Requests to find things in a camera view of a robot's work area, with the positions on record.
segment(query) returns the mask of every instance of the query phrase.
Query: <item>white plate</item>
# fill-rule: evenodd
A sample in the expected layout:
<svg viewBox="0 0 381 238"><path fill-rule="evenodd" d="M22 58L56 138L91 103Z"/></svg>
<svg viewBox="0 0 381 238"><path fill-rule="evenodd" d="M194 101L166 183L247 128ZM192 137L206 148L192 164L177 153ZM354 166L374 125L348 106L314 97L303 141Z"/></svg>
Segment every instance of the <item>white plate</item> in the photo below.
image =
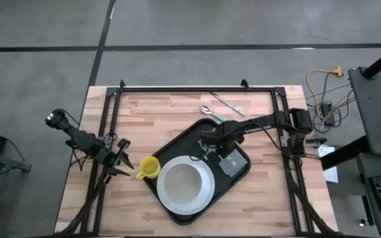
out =
<svg viewBox="0 0 381 238"><path fill-rule="evenodd" d="M191 160L188 155L167 162L157 180L161 203L180 215L191 215L204 209L210 203L214 189L214 175L210 167L204 161Z"/></svg>

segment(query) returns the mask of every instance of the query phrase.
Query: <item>metal spoon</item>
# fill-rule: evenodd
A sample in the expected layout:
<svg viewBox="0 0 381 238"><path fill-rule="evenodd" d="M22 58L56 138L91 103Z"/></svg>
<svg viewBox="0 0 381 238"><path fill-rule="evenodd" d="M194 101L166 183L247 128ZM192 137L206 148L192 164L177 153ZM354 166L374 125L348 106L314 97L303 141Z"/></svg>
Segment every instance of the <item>metal spoon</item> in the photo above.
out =
<svg viewBox="0 0 381 238"><path fill-rule="evenodd" d="M218 116L217 114L211 112L210 109L207 106L201 106L201 111L204 114L211 114L211 115L217 117L217 119L221 120L222 122L226 121L226 119L224 117Z"/></svg>

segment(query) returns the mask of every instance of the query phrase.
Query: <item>gray floor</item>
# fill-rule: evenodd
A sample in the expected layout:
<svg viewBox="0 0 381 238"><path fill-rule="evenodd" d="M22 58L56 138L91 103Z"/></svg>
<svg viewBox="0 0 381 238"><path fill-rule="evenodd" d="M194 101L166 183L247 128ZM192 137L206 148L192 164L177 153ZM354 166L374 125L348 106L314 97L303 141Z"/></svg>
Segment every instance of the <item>gray floor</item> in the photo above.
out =
<svg viewBox="0 0 381 238"><path fill-rule="evenodd" d="M0 0L0 47L97 46L108 2ZM330 43L381 43L381 1L117 0L106 41ZM340 65L346 72L380 56L381 49L105 52L96 85L117 85L120 79L127 85L236 85L247 79L252 85L303 85L308 96L308 70ZM95 52L0 53L0 134L11 138L33 164L28 175L9 175L0 205L0 236L52 232L71 151L64 145L67 136L47 127L44 118L57 107L79 118L94 58ZM324 77L312 75L316 92ZM347 83L346 76L331 76L328 88ZM337 102L349 91L333 91L325 99ZM340 128L321 135L330 144L344 145L364 134L355 103L349 113ZM357 198L334 190L331 198L340 231L377 235L374 227L358 226L364 214Z"/></svg>

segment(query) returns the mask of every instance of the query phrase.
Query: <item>butcher block tabletop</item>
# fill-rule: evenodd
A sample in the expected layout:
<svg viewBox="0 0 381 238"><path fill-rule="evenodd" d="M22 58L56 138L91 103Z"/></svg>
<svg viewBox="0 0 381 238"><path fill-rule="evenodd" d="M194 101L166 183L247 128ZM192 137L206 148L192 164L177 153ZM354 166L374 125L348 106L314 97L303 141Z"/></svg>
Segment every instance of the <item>butcher block tabletop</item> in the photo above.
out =
<svg viewBox="0 0 381 238"><path fill-rule="evenodd" d="M289 108L305 108L302 86L284 86ZM98 134L106 87L90 87L83 110L80 130ZM295 235L292 212L280 151L266 133L248 134L241 148L251 159L251 170L229 192L190 225L178 225L167 215L146 183L137 180L139 162L201 118L202 105L227 120L248 120L273 113L270 93L217 93L232 105L243 109L245 117L227 107L210 93L122 93L116 121L118 140L131 141L126 150L135 170L121 164L119 169L130 177L112 177L106 186L99 235L112 236L268 236ZM108 133L114 97L110 102L105 133ZM269 130L278 141L276 130ZM318 154L315 149L308 153ZM337 231L326 181L317 159L302 159L308 198L318 214ZM92 160L83 171L75 163L68 172L55 231L64 229L85 202ZM93 224L96 202L89 222ZM300 221L306 231L302 206Z"/></svg>

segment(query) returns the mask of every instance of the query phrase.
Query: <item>yellow mug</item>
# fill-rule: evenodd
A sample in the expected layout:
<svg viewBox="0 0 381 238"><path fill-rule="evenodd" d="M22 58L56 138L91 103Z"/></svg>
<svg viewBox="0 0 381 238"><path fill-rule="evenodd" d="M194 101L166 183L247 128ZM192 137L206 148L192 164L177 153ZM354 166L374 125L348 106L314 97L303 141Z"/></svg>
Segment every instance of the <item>yellow mug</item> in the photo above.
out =
<svg viewBox="0 0 381 238"><path fill-rule="evenodd" d="M158 159L154 156L147 156L140 161L139 170L140 173L136 175L137 179L141 180L145 177L155 179L161 171L161 165L159 164Z"/></svg>

